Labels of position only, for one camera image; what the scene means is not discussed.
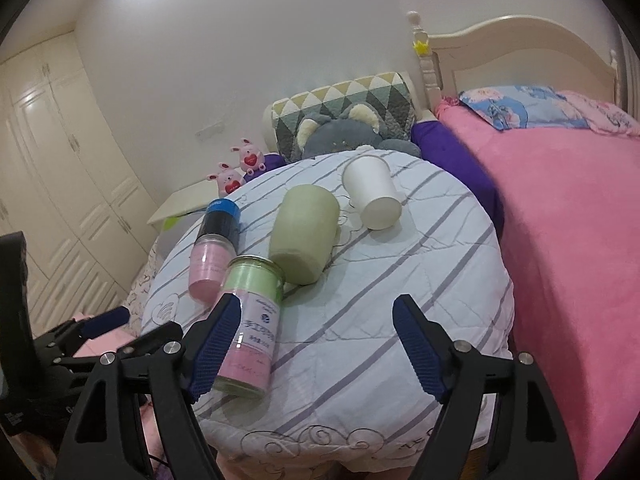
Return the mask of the pale green plastic cup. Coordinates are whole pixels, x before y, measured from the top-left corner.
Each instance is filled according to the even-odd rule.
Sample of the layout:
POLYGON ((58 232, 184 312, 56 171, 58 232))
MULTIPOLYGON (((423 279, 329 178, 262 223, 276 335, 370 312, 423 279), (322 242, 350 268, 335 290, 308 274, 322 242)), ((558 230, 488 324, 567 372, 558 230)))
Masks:
POLYGON ((314 284, 329 261, 340 204, 322 186, 302 184, 285 193, 273 223, 269 259, 294 285, 314 284))

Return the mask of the white paper cup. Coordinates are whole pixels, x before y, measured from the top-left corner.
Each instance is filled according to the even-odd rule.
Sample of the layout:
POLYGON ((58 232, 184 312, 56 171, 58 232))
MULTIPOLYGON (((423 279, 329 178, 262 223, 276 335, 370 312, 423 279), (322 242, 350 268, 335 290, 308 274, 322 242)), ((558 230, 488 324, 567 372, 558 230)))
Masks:
POLYGON ((382 157, 363 154, 352 158, 344 167, 342 185, 365 228, 381 231, 399 220, 401 200, 390 166, 382 157))

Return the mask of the cream wardrobe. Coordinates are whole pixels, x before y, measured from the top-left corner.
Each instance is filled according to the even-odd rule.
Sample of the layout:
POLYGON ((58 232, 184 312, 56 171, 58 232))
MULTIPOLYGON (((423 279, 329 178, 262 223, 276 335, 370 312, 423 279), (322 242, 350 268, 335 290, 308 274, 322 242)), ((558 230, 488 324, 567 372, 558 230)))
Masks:
POLYGON ((26 237, 40 335, 129 304, 153 270, 156 205, 103 116, 74 34, 1 65, 1 231, 26 237))

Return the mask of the blue-lidded pink jar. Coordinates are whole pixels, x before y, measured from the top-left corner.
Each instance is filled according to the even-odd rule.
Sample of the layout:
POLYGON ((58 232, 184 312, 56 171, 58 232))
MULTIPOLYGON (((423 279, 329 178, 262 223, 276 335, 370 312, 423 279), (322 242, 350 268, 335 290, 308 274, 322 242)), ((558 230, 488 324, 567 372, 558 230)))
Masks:
POLYGON ((240 237, 239 206, 216 198, 206 208, 190 253, 188 292, 200 304, 212 306, 219 295, 240 237))

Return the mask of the green-lidded pink jar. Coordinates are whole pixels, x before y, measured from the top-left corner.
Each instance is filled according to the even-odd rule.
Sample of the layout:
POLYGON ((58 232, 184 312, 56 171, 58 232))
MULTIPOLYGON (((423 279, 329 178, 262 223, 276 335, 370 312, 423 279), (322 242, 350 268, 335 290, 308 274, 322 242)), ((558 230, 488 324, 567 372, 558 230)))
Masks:
POLYGON ((284 277, 271 260, 234 258, 222 290, 238 297, 241 323, 214 382, 232 396, 261 398, 269 388, 280 323, 284 277))

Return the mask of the cream bedside table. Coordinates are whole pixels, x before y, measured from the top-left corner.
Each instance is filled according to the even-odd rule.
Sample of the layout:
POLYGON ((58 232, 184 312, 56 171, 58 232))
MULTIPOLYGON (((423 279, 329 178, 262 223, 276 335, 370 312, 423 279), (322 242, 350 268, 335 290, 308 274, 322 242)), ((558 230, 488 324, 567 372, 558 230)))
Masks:
POLYGON ((218 197, 214 181, 203 180, 170 194, 146 222, 149 226, 159 226, 166 219, 205 208, 218 197))

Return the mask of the pink bunny plush front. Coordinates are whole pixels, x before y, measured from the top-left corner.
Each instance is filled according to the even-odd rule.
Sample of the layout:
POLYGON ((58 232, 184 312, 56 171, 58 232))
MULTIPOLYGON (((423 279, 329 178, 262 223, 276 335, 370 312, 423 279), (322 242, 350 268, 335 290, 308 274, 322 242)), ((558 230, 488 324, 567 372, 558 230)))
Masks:
POLYGON ((214 181, 217 185, 218 196, 227 197, 245 184, 243 175, 226 162, 218 164, 218 171, 207 176, 207 180, 214 181))

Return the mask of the pink bunny plush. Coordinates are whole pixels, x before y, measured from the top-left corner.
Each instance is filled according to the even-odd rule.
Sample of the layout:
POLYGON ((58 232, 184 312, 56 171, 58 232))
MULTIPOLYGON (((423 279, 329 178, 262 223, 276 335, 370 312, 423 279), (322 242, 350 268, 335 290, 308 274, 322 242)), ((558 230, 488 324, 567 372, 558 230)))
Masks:
POLYGON ((207 180, 214 181, 217 185, 218 196, 227 197, 245 184, 243 175, 226 162, 218 164, 218 171, 207 176, 207 180))
POLYGON ((230 151, 239 155, 240 168, 249 176, 266 170, 265 155, 251 140, 242 138, 230 151))

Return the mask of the pink bunny plush rear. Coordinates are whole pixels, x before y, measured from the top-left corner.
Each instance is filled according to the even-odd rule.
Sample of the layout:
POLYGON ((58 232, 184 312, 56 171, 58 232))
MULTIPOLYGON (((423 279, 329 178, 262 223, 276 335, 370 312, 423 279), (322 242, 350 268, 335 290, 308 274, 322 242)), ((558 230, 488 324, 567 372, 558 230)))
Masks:
POLYGON ((230 151, 239 155, 240 168, 249 176, 266 170, 265 155, 251 140, 242 138, 230 151))

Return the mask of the pink bed blanket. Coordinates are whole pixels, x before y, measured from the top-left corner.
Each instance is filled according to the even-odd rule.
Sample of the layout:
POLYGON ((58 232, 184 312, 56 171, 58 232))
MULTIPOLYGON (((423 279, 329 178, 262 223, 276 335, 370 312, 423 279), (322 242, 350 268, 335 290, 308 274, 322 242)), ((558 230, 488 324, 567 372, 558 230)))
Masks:
POLYGON ((436 115, 498 188, 515 344, 547 379, 580 476, 596 478, 639 413, 639 143, 498 131, 453 100, 436 115))

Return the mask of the white purple-striped quilt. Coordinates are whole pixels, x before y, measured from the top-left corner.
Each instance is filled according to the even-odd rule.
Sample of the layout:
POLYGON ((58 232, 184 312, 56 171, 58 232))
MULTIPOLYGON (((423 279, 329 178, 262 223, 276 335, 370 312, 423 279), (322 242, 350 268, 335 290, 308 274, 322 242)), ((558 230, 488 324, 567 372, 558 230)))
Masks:
POLYGON ((212 391, 194 412, 207 442, 253 479, 317 479, 334 465, 378 472, 412 466, 439 404, 396 335, 392 304, 410 295, 454 340, 509 355, 513 284, 488 214, 446 170, 406 154, 384 159, 402 201, 399 221, 365 229, 342 185, 348 153, 302 160, 232 194, 239 250, 265 256, 286 192, 326 188, 340 232, 320 280, 288 286, 270 388, 260 400, 212 391))

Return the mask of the purple blanket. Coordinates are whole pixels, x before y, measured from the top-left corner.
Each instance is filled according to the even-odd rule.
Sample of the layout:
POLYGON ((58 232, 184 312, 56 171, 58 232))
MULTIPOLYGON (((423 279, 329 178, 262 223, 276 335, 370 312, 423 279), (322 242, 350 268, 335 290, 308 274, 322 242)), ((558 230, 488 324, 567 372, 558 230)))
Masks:
POLYGON ((428 120, 413 125, 411 141, 420 148, 423 159, 452 174, 474 194, 497 236, 502 237, 504 211, 498 188, 456 135, 438 120, 428 120))

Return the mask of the blue cartoon pillow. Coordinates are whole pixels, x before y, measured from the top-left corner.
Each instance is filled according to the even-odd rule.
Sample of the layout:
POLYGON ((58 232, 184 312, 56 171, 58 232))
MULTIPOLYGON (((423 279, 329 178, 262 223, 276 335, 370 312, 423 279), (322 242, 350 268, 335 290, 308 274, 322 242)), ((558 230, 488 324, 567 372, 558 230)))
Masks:
POLYGON ((550 87, 483 87, 462 91, 458 100, 498 131, 589 128, 582 114, 550 87))

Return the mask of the grey koala plush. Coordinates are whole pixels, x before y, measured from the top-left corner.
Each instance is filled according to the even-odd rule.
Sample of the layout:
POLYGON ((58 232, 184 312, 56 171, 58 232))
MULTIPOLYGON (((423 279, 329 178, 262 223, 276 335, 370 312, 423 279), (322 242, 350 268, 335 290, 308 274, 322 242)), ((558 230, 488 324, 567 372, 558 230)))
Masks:
POLYGON ((420 148, 406 138, 393 136, 386 122, 367 103, 357 103, 337 117, 309 113, 299 123, 294 146, 302 159, 356 151, 363 146, 421 157, 420 148))

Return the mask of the triangle-patterned pillow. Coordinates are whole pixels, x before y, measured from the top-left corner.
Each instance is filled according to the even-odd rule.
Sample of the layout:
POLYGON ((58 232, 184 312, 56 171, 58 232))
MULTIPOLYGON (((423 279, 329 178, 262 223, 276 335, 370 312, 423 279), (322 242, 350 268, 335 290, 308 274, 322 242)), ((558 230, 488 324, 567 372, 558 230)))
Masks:
POLYGON ((351 105, 360 103, 375 109, 392 138, 410 139, 418 119, 418 99, 409 75, 397 72, 345 80, 274 101, 262 114, 262 137, 270 152, 292 162, 299 159, 295 135, 308 114, 337 118, 351 105))

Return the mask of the cream wooden headboard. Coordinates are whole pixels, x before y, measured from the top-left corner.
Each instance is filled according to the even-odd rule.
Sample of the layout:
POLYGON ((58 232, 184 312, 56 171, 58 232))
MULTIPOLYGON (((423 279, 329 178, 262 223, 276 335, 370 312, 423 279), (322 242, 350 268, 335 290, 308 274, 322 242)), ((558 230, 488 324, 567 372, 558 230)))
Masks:
POLYGON ((430 34, 416 11, 407 13, 412 42, 427 40, 431 54, 418 59, 425 113, 445 98, 495 86, 550 86, 624 105, 617 53, 605 60, 561 24, 531 15, 507 15, 451 34, 430 34))

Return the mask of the white wall socket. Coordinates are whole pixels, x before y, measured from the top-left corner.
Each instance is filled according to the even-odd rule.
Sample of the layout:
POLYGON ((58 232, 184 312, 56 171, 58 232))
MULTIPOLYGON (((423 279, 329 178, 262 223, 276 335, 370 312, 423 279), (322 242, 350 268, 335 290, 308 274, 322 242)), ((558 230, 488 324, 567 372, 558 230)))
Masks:
POLYGON ((205 142, 206 140, 211 139, 214 136, 218 136, 218 134, 221 134, 223 132, 224 122, 215 122, 213 125, 210 125, 195 133, 195 137, 198 142, 205 142))

